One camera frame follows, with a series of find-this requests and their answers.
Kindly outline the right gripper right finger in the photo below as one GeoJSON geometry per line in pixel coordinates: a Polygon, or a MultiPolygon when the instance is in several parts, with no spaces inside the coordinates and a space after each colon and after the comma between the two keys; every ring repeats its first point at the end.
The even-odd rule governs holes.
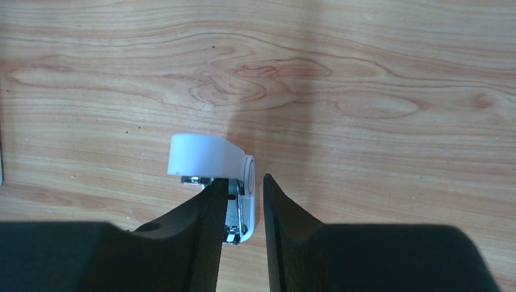
{"type": "Polygon", "coordinates": [[[263,209],[271,291],[498,291],[477,247],[443,224],[327,224],[270,174],[263,209]]]}

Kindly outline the small white stapler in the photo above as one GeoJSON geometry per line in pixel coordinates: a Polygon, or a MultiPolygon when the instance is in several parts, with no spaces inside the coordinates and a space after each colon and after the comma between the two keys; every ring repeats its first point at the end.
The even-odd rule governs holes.
{"type": "Polygon", "coordinates": [[[202,188],[215,179],[228,179],[223,243],[238,245],[251,238],[256,226],[254,156],[222,137],[178,133],[171,137],[167,173],[202,188]]]}

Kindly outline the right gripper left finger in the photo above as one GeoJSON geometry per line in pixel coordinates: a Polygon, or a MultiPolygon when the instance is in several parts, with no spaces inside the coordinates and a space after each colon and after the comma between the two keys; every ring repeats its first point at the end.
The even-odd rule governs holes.
{"type": "Polygon", "coordinates": [[[215,291],[229,182],[134,231],[99,221],[1,223],[2,291],[215,291]]]}

